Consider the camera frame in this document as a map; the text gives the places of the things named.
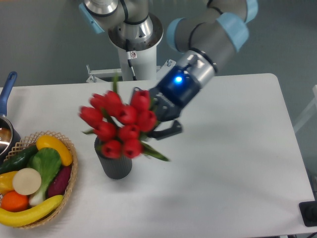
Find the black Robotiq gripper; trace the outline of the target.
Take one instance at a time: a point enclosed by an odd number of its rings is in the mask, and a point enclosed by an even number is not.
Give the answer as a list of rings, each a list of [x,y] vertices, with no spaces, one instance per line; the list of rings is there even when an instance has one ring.
[[[199,90],[198,81],[186,73],[182,67],[176,65],[149,91],[135,87],[130,103],[148,104],[150,96],[156,98],[157,120],[169,121],[180,116],[183,108],[197,95]],[[162,140],[180,133],[182,133],[182,124],[178,120],[174,120],[170,128],[160,131],[152,130],[148,133],[148,137]]]

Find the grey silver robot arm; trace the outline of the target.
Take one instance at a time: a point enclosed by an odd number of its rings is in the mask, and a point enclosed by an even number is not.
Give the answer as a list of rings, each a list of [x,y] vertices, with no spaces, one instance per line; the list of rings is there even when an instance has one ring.
[[[181,111],[245,44],[258,3],[211,0],[200,16],[175,19],[166,30],[146,0],[84,0],[79,10],[117,48],[123,80],[158,80],[150,89],[154,110],[172,126],[141,138],[160,140],[182,132]]]

